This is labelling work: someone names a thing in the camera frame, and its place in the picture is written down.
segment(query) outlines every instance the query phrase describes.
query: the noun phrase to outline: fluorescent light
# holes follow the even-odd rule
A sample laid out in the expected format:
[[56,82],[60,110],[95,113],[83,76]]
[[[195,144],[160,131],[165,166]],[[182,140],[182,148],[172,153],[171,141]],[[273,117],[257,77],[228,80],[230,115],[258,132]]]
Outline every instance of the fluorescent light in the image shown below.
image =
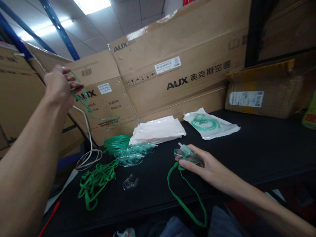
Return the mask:
[[[62,21],[61,24],[63,27],[67,27],[69,25],[71,25],[73,22],[71,19],[69,20],[65,20],[65,21]],[[32,29],[35,34],[37,34],[39,37],[41,36],[44,36],[44,35],[48,35],[49,33],[52,33],[54,31],[56,31],[56,28],[54,25],[50,24],[48,26],[44,26],[42,25],[41,27],[35,27],[34,29]],[[33,37],[29,34],[23,34],[23,35],[20,35],[21,39],[24,40],[24,41],[28,41],[28,40],[31,40],[33,39]]]
[[110,7],[110,0],[74,0],[85,15]]

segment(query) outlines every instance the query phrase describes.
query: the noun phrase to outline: ceiling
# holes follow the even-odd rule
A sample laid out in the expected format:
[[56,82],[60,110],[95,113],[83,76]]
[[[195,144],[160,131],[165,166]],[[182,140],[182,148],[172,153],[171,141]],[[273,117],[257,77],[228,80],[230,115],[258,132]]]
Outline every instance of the ceiling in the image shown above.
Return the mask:
[[[39,0],[3,0],[30,28],[51,24]],[[65,30],[81,58],[108,49],[107,44],[165,17],[164,0],[110,0],[111,6],[85,15],[73,0],[50,0],[60,20],[72,19]],[[24,30],[0,10],[14,31]],[[58,55],[72,59],[57,31],[41,37]],[[29,43],[40,47],[35,40]]]

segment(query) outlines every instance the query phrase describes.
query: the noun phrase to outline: black tabletop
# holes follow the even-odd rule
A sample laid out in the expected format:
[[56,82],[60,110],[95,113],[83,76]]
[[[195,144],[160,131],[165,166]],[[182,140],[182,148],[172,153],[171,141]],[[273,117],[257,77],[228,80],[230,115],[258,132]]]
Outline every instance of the black tabletop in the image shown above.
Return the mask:
[[[80,172],[63,193],[61,204],[44,236],[107,226],[179,205],[167,183],[167,174],[175,162],[173,151],[179,148],[178,142],[194,144],[210,152],[238,176],[256,186],[316,171],[316,131],[302,126],[302,116],[277,119],[226,110],[211,114],[238,124],[241,129],[231,135],[205,141],[189,123],[182,122],[186,136],[159,144],[155,153],[147,155],[140,165],[117,167],[116,179],[100,193],[98,206],[93,211],[86,210],[84,198],[78,199],[83,174]],[[111,160],[104,155],[101,163]],[[122,183],[131,173],[139,178],[139,184],[124,191]],[[185,171],[184,176],[202,199],[219,195],[219,191],[214,191],[196,174]],[[172,190],[185,203],[197,200],[177,170],[172,173],[170,183]],[[44,216],[43,224],[51,211]]]

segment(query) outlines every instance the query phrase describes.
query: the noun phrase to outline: person's right hand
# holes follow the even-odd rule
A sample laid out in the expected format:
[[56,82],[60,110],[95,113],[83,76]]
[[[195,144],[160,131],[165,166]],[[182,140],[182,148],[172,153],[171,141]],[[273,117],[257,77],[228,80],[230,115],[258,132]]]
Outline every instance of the person's right hand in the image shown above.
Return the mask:
[[245,184],[247,184],[244,180],[226,168],[209,152],[201,150],[192,144],[188,145],[188,147],[200,157],[201,162],[204,163],[204,168],[186,160],[180,160],[180,166],[196,173],[210,185],[230,196],[235,196],[242,191]]

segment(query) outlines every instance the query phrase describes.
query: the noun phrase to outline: plastic bag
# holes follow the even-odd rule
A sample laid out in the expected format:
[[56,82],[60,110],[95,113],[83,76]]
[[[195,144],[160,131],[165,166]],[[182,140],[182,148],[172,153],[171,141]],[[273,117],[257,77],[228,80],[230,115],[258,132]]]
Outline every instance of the plastic bag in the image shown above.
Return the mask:
[[189,122],[204,140],[223,137],[240,130],[237,124],[231,124],[214,115],[209,115],[203,108],[196,112],[185,114],[184,120]]
[[146,123],[140,123],[134,129],[129,145],[152,142],[159,144],[185,136],[186,132],[178,119],[173,116],[159,118]]

